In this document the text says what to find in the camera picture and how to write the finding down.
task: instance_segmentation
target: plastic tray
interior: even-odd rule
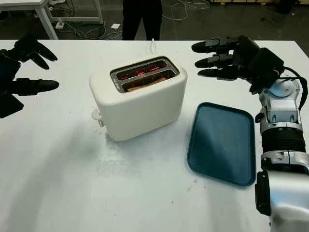
[[[190,168],[240,186],[255,182],[254,120],[243,110],[198,106],[187,161]]]

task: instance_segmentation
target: table surface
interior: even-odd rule
[[[54,79],[57,90],[18,97],[25,107],[0,120],[0,232],[266,232],[254,185],[240,188],[192,172],[186,162],[197,106],[213,102],[256,115],[261,105],[243,80],[198,77],[193,41],[156,42],[188,72],[177,122],[114,142],[91,118],[88,78],[117,61],[150,54],[150,42],[42,41],[57,56],[50,70],[24,63],[17,77]],[[0,41],[9,49],[14,41]],[[302,76],[309,59],[292,41],[259,41]],[[302,109],[309,140],[309,104]],[[255,125],[256,162],[262,154]]]
[[[0,0],[1,6],[41,5],[46,0]]]

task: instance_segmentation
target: person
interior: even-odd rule
[[[134,40],[143,19],[147,40],[160,40],[161,0],[123,0],[123,40]]]

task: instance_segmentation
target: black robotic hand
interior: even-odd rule
[[[198,75],[217,77],[219,80],[242,78],[252,84],[250,92],[259,93],[270,88],[284,71],[283,61],[267,48],[260,48],[246,36],[213,38],[192,46],[194,52],[215,54],[195,63]]]
[[[11,50],[0,50],[0,118],[23,109],[24,105],[12,94],[37,95],[39,92],[58,88],[59,83],[52,80],[18,78],[13,81],[20,68],[20,61],[26,62],[31,59],[41,68],[48,70],[47,63],[40,55],[51,61],[57,60],[47,47],[31,35],[17,41]]]

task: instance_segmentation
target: cable on floor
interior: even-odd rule
[[[206,10],[208,8],[210,8],[210,4],[208,1],[205,2],[190,2],[190,1],[182,1],[182,0],[176,0],[178,3],[171,5],[171,6],[163,6],[162,8],[173,8],[174,6],[177,5],[183,5],[184,6],[184,11],[185,11],[185,17],[183,18],[172,18],[172,17],[168,17],[166,15],[163,15],[164,18],[170,19],[170,20],[174,20],[174,21],[183,21],[185,19],[188,18],[188,7],[191,8],[195,8],[195,9],[200,9],[200,10]],[[195,5],[206,5],[206,7],[198,7]]]
[[[62,33],[74,33],[81,40],[113,40],[113,39],[116,39],[116,38],[118,38],[119,36],[122,35],[122,31],[117,31],[117,32],[112,32],[112,33],[106,34],[107,30],[105,28],[105,21],[99,27],[91,29],[91,30],[89,30],[87,32],[83,32],[81,30],[77,30],[76,28],[74,28],[69,23],[65,22],[64,24],[65,24],[65,26],[69,27],[71,30],[59,30],[60,32],[62,32]],[[103,29],[104,30],[101,35],[95,36],[95,37],[89,37],[88,36],[90,33],[94,32],[94,31],[96,31],[98,29]]]
[[[56,17],[58,17],[58,12],[62,12],[62,11],[65,11],[67,14],[68,14],[68,17],[74,17],[75,16],[75,6],[74,6],[74,3],[73,3],[73,0],[70,0],[70,4],[71,4],[71,7],[68,3],[68,0],[65,1],[65,4],[67,5],[67,7],[64,7],[63,4],[61,5],[50,5],[49,7],[51,9],[53,9],[53,12],[55,12],[56,14]]]

